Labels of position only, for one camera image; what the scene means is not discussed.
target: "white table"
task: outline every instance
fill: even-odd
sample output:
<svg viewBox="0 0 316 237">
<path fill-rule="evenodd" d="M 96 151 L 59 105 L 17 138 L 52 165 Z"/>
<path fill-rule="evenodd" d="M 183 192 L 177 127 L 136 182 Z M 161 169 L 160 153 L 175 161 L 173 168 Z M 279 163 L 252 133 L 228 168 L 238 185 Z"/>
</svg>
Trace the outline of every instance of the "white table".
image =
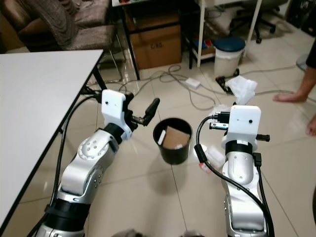
<svg viewBox="0 0 316 237">
<path fill-rule="evenodd" d="M 217 5 L 222 5 L 222 4 L 228 4 L 228 3 L 232 3 L 232 2 L 237 2 L 240 0 L 196 0 L 198 1 L 198 4 L 200 5 L 200 9 L 201 9 L 201 14 L 200 14 L 200 22 L 199 22 L 199 37 L 198 37 L 198 47 L 197 47 L 197 52 L 193 49 L 193 53 L 195 54 L 195 56 L 197 57 L 197 67 L 200 67 L 201 65 L 201 59 L 206 59 L 209 57 L 214 57 L 214 54 L 206 54 L 206 55 L 202 55 L 202 42 L 203 42 L 203 30 L 204 30 L 204 15 L 205 15 L 205 9 L 207 7 L 212 7 L 212 6 L 217 6 Z M 252 23 L 250 26 L 250 30 L 248 33 L 248 37 L 247 37 L 247 42 L 246 42 L 246 48 L 244 51 L 244 56 L 246 56 L 247 54 L 247 50 L 248 50 L 248 43 L 251 40 L 251 36 L 253 34 L 253 30 L 257 21 L 257 17 L 258 17 L 258 13 L 260 10 L 260 6 L 261 6 L 261 2 L 262 0 L 257 0 L 257 5 L 256 5 L 256 9 L 252 18 Z"/>
<path fill-rule="evenodd" d="M 0 55 L 0 236 L 102 52 Z"/>
</svg>

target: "bare foot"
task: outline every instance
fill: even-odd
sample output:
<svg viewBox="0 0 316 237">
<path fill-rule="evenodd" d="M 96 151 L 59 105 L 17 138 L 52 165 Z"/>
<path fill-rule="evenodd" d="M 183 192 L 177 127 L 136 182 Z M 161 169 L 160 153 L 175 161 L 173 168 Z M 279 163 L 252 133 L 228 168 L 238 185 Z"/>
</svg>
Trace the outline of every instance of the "bare foot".
<svg viewBox="0 0 316 237">
<path fill-rule="evenodd" d="M 309 136 L 313 136 L 313 137 L 316 136 L 316 115 L 314 115 L 310 123 L 307 125 L 305 132 Z"/>
<path fill-rule="evenodd" d="M 307 100 L 306 96 L 295 94 L 277 94 L 273 97 L 273 101 L 278 102 L 305 102 Z"/>
</svg>

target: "black wire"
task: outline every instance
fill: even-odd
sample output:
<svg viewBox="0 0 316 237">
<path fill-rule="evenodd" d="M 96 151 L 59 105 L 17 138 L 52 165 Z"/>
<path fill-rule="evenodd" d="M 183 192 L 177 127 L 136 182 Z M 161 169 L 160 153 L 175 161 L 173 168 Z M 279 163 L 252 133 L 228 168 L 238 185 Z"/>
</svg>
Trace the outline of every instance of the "black wire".
<svg viewBox="0 0 316 237">
<path fill-rule="evenodd" d="M 201 129 L 203 127 L 203 125 L 206 123 L 206 121 L 208 121 L 209 119 L 215 119 L 216 116 L 208 116 L 206 118 L 204 118 L 202 120 L 202 122 L 199 124 L 198 128 L 197 128 L 197 135 L 196 135 L 196 142 L 197 145 L 200 144 L 199 142 L 199 135 L 201 132 Z M 235 187 L 237 187 L 238 189 L 242 190 L 244 193 L 246 193 L 249 197 L 251 197 L 253 199 L 253 201 L 259 206 L 259 208 L 262 210 L 263 215 L 266 219 L 267 222 L 267 226 L 268 226 L 268 236 L 269 237 L 275 237 L 275 231 L 274 231 L 274 226 L 273 226 L 273 222 L 272 222 L 272 217 L 270 214 L 270 211 L 265 207 L 264 204 L 261 203 L 261 201 L 254 195 L 252 194 L 250 191 L 248 191 L 244 186 L 240 185 L 239 183 L 235 182 L 234 180 L 227 178 L 226 176 L 222 175 L 220 172 L 218 172 L 216 169 L 214 169 L 214 167 L 209 163 L 209 162 L 205 162 L 205 165 L 218 177 L 220 177 L 221 179 L 225 180 L 226 182 L 234 185 Z"/>
<path fill-rule="evenodd" d="M 74 108 L 71 110 L 71 112 L 69 113 L 69 115 L 68 115 L 68 117 L 67 117 L 67 119 L 65 121 L 64 130 L 63 130 L 63 134 L 62 134 L 62 138 L 61 138 L 61 142 L 60 142 L 58 158 L 57 158 L 53 192 L 52 192 L 52 196 L 51 196 L 50 202 L 49 202 L 50 206 L 52 206 L 52 204 L 54 203 L 54 201 L 55 201 L 55 199 L 57 197 L 57 193 L 58 193 L 57 189 L 58 189 L 60 169 L 61 169 L 61 160 L 62 160 L 62 156 L 63 156 L 64 146 L 65 146 L 65 141 L 66 141 L 66 133 L 67 133 L 67 128 L 68 128 L 69 121 L 70 121 L 71 117 L 73 116 L 74 112 L 77 110 L 77 108 L 81 104 L 83 104 L 85 101 L 87 101 L 89 99 L 96 98 L 97 96 L 99 96 L 99 95 L 90 95 L 90 96 L 87 96 L 84 99 L 82 99 L 79 103 L 77 103 L 74 106 Z M 42 218 L 36 223 L 36 225 L 31 229 L 31 231 L 29 232 L 27 237 L 32 237 L 35 234 L 35 232 L 38 231 L 38 229 L 40 228 L 42 223 L 45 221 L 46 217 L 47 217 L 47 214 L 45 213 L 42 216 Z"/>
<path fill-rule="evenodd" d="M 260 169 L 259 166 L 257 166 L 257 171 L 258 171 L 258 174 L 259 174 L 259 188 L 260 188 L 260 192 L 261 192 L 262 201 L 263 201 L 263 204 L 264 204 L 264 206 L 266 207 L 267 211 L 270 213 L 269 206 L 268 206 L 268 202 L 267 202 L 267 200 L 266 200 L 265 191 L 264 191 L 264 189 L 263 189 L 262 176 L 261 176 L 261 169 Z"/>
</svg>

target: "office chair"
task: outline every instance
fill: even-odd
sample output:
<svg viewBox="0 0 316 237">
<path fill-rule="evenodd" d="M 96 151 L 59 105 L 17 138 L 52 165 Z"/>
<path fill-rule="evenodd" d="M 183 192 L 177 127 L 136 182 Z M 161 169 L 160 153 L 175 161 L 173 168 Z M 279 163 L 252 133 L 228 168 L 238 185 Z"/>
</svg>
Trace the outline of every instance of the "office chair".
<svg viewBox="0 0 316 237">
<path fill-rule="evenodd" d="M 288 0 L 262 0 L 260 11 L 258 14 L 257 22 L 255 25 L 255 32 L 257 35 L 256 43 L 261 43 L 262 39 L 260 37 L 260 32 L 258 28 L 258 24 L 262 23 L 264 25 L 267 25 L 270 27 L 270 33 L 274 33 L 276 31 L 276 25 L 262 19 L 262 14 L 264 11 L 269 11 L 276 9 L 277 11 L 280 11 L 279 6 L 287 3 Z M 237 15 L 241 15 L 243 12 L 251 12 L 251 15 L 249 16 L 241 16 L 241 17 L 236 17 L 232 19 L 230 23 L 230 35 L 233 34 L 233 32 L 243 25 L 249 24 L 249 27 L 251 25 L 252 17 L 256 8 L 257 0 L 249 0 L 249 1 L 243 1 L 241 3 L 241 6 L 244 8 L 244 10 L 239 10 L 237 11 Z M 235 22 L 241 21 L 238 25 L 235 26 Z"/>
</svg>

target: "tile floor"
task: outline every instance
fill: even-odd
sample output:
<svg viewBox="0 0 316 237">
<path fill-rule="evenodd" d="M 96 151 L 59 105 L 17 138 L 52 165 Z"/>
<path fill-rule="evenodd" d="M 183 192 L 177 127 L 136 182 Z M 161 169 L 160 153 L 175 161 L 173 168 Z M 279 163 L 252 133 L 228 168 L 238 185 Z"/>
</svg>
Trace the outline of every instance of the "tile floor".
<svg viewBox="0 0 316 237">
<path fill-rule="evenodd" d="M 218 18 L 218 24 L 227 29 L 234 11 Z M 249 54 L 239 66 L 240 72 L 265 70 L 295 65 L 296 59 L 308 53 L 314 39 L 286 22 L 271 18 L 277 32 L 269 35 L 264 29 L 261 45 L 251 42 Z M 215 82 L 214 64 L 188 69 L 184 53 L 181 70 L 177 74 L 201 81 L 208 89 L 220 91 Z M 169 66 L 141 71 L 145 79 Z M 105 81 L 118 77 L 115 69 L 102 68 Z M 121 65 L 124 80 L 135 79 L 130 60 Z M 278 72 L 261 72 L 245 77 L 259 83 L 258 91 L 296 90 L 303 72 L 297 68 Z M 127 89 L 136 93 L 145 81 L 132 82 Z M 111 89 L 119 85 L 108 84 Z M 214 98 L 216 104 L 231 105 L 233 97 L 214 94 L 204 88 L 199 93 Z M 263 156 L 264 186 L 274 220 L 276 236 L 316 236 L 312 213 L 312 196 L 316 185 L 315 138 L 305 135 L 305 127 L 316 112 L 316 105 L 279 104 L 272 94 L 257 96 L 251 105 L 262 110 L 260 132 L 271 135 L 270 143 L 259 144 Z M 150 237 L 177 237 L 185 229 L 200 230 L 206 237 L 224 237 L 225 219 L 222 202 L 224 190 L 213 174 L 200 170 L 192 150 L 186 162 L 178 166 L 166 164 L 152 137 L 154 126 L 164 118 L 180 117 L 188 121 L 195 132 L 199 122 L 209 110 L 195 109 L 186 90 L 177 82 L 162 83 L 158 79 L 148 83 L 131 102 L 136 115 L 155 97 L 161 99 L 158 113 L 148 127 L 138 128 L 130 141 L 124 142 L 99 188 L 86 222 L 86 236 L 110 237 L 115 232 L 135 228 Z M 311 93 L 316 99 L 316 90 Z M 192 100 L 199 108 L 209 108 L 213 102 L 196 94 Z M 72 159 L 79 143 L 103 125 L 100 105 L 89 101 L 74 115 L 68 131 L 63 158 L 63 169 Z M 204 128 L 201 141 L 218 149 L 222 132 Z M 24 237 L 43 214 L 52 190 L 55 161 L 60 137 L 49 150 L 29 188 L 23 196 L 4 237 Z"/>
</svg>

